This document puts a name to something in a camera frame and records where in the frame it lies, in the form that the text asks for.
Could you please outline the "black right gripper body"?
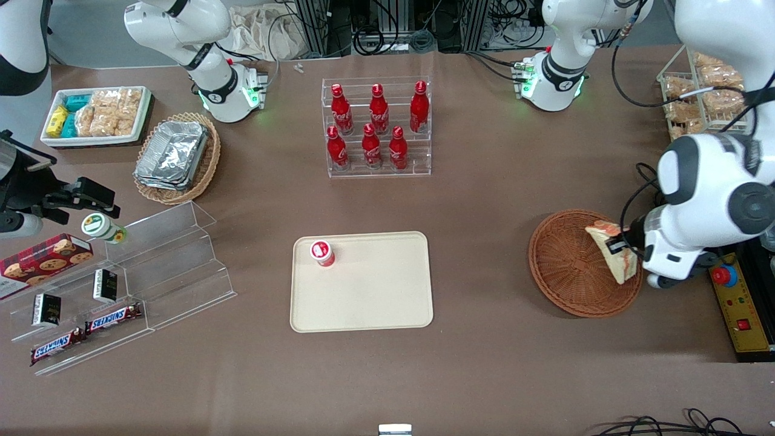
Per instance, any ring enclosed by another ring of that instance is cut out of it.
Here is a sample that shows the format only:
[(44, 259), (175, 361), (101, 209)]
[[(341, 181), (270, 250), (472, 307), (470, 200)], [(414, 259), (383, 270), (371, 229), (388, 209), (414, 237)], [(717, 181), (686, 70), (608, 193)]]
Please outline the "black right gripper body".
[(2, 213), (68, 206), (65, 187), (53, 173), (58, 160), (33, 147), (2, 137)]

